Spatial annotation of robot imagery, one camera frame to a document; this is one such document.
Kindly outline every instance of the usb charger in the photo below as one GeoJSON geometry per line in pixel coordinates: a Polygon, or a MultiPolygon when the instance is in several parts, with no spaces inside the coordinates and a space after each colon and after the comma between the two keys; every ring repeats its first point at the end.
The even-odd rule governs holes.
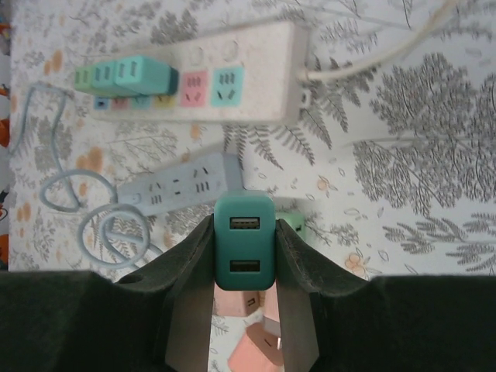
{"type": "Polygon", "coordinates": [[[263,191],[226,192],[214,207],[215,282],[225,291],[265,291],[275,281],[274,203],[263,191]]]}

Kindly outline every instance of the gray power strip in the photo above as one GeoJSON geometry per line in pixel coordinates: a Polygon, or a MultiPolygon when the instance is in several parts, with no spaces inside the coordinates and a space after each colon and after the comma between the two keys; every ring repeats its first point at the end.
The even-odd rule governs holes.
{"type": "Polygon", "coordinates": [[[145,216],[214,202],[226,191],[243,190],[236,155],[211,153],[190,163],[138,177],[117,189],[119,203],[145,216]]]}

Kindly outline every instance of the usb port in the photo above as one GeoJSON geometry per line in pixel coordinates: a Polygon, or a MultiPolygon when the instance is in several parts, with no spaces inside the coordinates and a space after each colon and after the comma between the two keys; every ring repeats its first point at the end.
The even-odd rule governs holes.
{"type": "Polygon", "coordinates": [[[229,219],[231,230],[258,230],[260,229],[260,218],[258,217],[231,217],[229,219]]]}
{"type": "Polygon", "coordinates": [[[260,273],[260,261],[230,261],[232,273],[260,273]]]}

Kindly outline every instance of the patterned fabric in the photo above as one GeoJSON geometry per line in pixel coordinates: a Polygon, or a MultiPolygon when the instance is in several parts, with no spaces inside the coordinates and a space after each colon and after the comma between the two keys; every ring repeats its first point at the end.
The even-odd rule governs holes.
{"type": "MultiPolygon", "coordinates": [[[[13,7],[12,138],[28,84],[72,91],[74,68],[117,50],[186,40],[265,18],[312,25],[309,67],[327,70],[381,53],[412,35],[439,2],[420,0],[18,0],[13,7]]],[[[248,188],[307,216],[308,242],[364,278],[378,274],[494,274],[496,264],[495,0],[469,0],[417,50],[343,81],[308,87],[312,105],[296,127],[196,122],[97,122],[88,96],[72,93],[57,134],[66,168],[121,184],[137,174],[226,150],[239,155],[248,188]]],[[[20,153],[11,161],[12,270],[98,270],[74,245],[80,215],[43,207],[36,194],[56,173],[49,125],[55,97],[35,95],[20,153]]],[[[108,201],[75,177],[85,211],[108,201]]],[[[67,200],[62,185],[49,197],[67,200]]],[[[166,250],[212,205],[150,220],[166,250]]],[[[111,260],[89,224],[85,241],[111,260]]],[[[120,229],[139,233],[133,222],[120,229]]],[[[136,250],[123,243],[127,253],[136,250]]],[[[117,279],[127,272],[100,273],[117,279]]],[[[226,359],[245,323],[214,316],[210,370],[226,359]]]]}

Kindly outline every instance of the white power cord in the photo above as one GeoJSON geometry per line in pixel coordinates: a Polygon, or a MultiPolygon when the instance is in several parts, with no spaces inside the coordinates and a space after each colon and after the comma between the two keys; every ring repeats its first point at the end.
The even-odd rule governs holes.
{"type": "Polygon", "coordinates": [[[384,62],[388,62],[403,53],[406,53],[414,49],[419,45],[424,39],[426,39],[430,33],[439,27],[441,21],[452,12],[452,10],[459,5],[463,0],[445,0],[443,6],[437,9],[425,23],[425,25],[420,29],[411,39],[398,45],[394,49],[379,54],[370,59],[362,60],[353,66],[342,68],[333,71],[309,71],[303,70],[300,81],[310,82],[310,81],[332,81],[344,79],[352,75],[359,74],[360,72],[369,70],[372,67],[376,67],[384,62]]]}

